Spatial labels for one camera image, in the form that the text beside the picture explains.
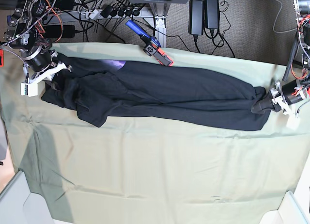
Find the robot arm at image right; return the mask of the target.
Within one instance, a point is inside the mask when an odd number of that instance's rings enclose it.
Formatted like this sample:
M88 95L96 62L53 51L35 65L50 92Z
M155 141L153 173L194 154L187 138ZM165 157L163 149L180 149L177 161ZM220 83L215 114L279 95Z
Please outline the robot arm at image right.
M297 118L301 107L296 108L295 104L310 101L310 0L293 0L293 2L297 28L282 81L285 82L289 74L292 74L294 80L284 85L279 80L276 81L264 98L252 106L251 111L254 114L282 110L284 114ZM300 75L294 72L293 67L298 49L302 50Z

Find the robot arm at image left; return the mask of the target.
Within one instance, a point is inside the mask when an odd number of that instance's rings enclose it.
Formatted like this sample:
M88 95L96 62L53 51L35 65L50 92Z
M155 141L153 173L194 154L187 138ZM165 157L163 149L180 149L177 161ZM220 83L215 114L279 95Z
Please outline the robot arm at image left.
M59 42L65 32L65 25L59 7L63 0L18 0L14 13L1 43L1 51L14 54L23 62L25 80L21 83L22 95L30 96L43 81L53 90L59 90L54 76L70 66L57 59L52 50L53 43Z

